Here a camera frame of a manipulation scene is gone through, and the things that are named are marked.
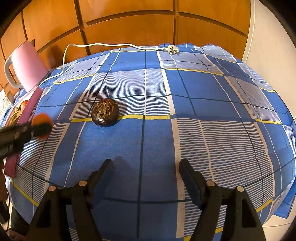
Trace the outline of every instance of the blue cloth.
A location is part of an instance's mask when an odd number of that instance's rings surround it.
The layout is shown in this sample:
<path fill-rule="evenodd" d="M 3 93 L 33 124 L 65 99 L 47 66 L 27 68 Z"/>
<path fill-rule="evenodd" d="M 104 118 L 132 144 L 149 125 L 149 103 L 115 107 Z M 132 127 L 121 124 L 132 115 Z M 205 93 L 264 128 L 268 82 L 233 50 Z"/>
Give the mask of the blue cloth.
<path fill-rule="evenodd" d="M 296 196 L 296 180 L 293 182 L 290 190 L 285 196 L 284 200 L 278 207 L 278 209 L 274 212 L 274 215 L 279 216 L 281 218 L 288 218 L 293 207 Z"/>
<path fill-rule="evenodd" d="M 114 177 L 92 213 L 108 240 L 188 240 L 201 212 L 178 173 L 182 158 L 222 187 L 242 185 L 262 223 L 274 213 L 295 178 L 289 110 L 262 77 L 222 48 L 178 47 L 177 55 L 104 51 L 67 64 L 41 86 L 32 116 L 47 113 L 53 130 L 25 145 L 10 183 L 26 221 L 49 186 L 71 187 L 106 158 L 114 162 Z M 106 97 L 120 109 L 118 123 L 108 128 L 90 116 Z M 225 212 L 223 206 L 214 240 Z M 71 210 L 68 215 L 75 238 Z"/>

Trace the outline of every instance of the orange object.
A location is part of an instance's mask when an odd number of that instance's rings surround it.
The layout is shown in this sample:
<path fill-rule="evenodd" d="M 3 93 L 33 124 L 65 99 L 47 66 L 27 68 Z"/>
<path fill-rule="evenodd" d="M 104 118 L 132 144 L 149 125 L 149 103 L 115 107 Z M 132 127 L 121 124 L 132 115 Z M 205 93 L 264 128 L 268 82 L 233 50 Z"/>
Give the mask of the orange object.
<path fill-rule="evenodd" d="M 26 107 L 28 101 L 27 100 L 24 100 L 21 104 L 20 104 L 20 110 L 23 111 L 24 108 Z"/>
<path fill-rule="evenodd" d="M 42 123 L 50 123 L 52 126 L 52 120 L 46 113 L 40 113 L 33 117 L 32 126 L 39 125 Z M 46 139 L 48 136 L 49 134 L 44 136 L 39 136 L 39 139 Z"/>

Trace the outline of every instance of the wooden panel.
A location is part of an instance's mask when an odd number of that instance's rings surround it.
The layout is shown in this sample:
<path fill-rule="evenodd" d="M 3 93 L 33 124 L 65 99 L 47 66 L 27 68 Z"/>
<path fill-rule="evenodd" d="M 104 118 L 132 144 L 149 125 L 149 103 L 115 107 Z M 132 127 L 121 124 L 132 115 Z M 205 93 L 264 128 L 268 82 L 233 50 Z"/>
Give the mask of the wooden panel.
<path fill-rule="evenodd" d="M 12 21 L 12 23 L 4 33 L 3 37 L 1 38 L 5 58 L 8 58 L 9 55 L 25 41 L 26 37 L 22 27 L 22 17 L 21 14 L 19 14 Z"/>
<path fill-rule="evenodd" d="M 4 92 L 7 94 L 8 91 L 11 91 L 12 94 L 16 94 L 19 89 L 13 88 L 10 84 L 8 84 L 5 88 L 4 88 Z"/>
<path fill-rule="evenodd" d="M 4 61 L 3 55 L 2 55 L 2 53 L 0 53 L 0 84 L 3 88 L 5 87 L 5 85 L 8 82 L 5 77 L 5 74 L 4 74 L 4 63 L 5 63 L 5 61 Z"/>
<path fill-rule="evenodd" d="M 138 10 L 173 10 L 173 0 L 79 0 L 83 22 Z"/>
<path fill-rule="evenodd" d="M 247 37 L 198 19 L 179 17 L 177 22 L 179 29 L 178 44 L 192 43 L 196 46 L 215 44 L 238 59 L 242 59 Z"/>
<path fill-rule="evenodd" d="M 56 41 L 39 54 L 47 68 L 54 68 L 62 65 L 63 55 L 68 44 L 83 45 L 79 30 Z M 84 47 L 70 46 L 67 50 L 65 63 L 82 58 L 84 56 L 87 56 Z"/>
<path fill-rule="evenodd" d="M 171 15 L 136 15 L 96 23 L 84 30 L 89 44 L 131 43 L 144 46 L 172 43 L 173 29 L 174 17 Z M 90 47 L 92 54 L 108 49 L 112 48 Z"/>
<path fill-rule="evenodd" d="M 36 50 L 78 26 L 73 0 L 33 0 L 23 14 L 28 39 L 35 39 Z"/>
<path fill-rule="evenodd" d="M 179 11 L 217 20 L 244 34 L 249 32 L 250 0 L 179 0 Z"/>

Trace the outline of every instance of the screw head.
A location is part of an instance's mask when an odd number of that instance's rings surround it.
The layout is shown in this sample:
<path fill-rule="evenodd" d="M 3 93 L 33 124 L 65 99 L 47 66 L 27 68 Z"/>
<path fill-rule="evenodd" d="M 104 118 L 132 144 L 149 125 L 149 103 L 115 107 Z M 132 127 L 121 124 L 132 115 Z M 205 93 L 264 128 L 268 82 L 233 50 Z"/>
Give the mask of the screw head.
<path fill-rule="evenodd" d="M 82 180 L 78 183 L 78 185 L 81 187 L 85 186 L 86 184 L 87 184 L 87 181 L 85 181 L 85 180 Z"/>
<path fill-rule="evenodd" d="M 210 180 L 210 181 L 207 181 L 207 185 L 209 187 L 213 187 L 215 185 L 215 183 L 212 180 Z"/>
<path fill-rule="evenodd" d="M 237 186 L 237 190 L 238 190 L 239 192 L 243 192 L 243 191 L 244 191 L 244 188 L 243 188 L 242 186 Z"/>
<path fill-rule="evenodd" d="M 50 187 L 48 188 L 48 190 L 49 190 L 50 192 L 54 191 L 55 189 L 56 189 L 55 186 L 50 186 Z"/>

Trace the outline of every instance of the white mug handle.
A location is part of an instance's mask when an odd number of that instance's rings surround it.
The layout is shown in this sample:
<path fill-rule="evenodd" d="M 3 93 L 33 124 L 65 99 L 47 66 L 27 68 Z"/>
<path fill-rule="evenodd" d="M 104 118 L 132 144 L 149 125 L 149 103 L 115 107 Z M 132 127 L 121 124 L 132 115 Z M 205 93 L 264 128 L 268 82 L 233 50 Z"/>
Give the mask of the white mug handle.
<path fill-rule="evenodd" d="M 12 77 L 10 76 L 10 72 L 9 72 L 9 66 L 12 64 L 11 61 L 11 55 L 8 57 L 8 59 L 5 61 L 4 64 L 4 73 L 5 76 L 8 80 L 8 82 L 10 83 L 10 85 L 16 89 L 22 89 L 23 86 L 21 84 L 17 84 L 16 82 L 14 82 L 14 80 L 12 79 Z"/>

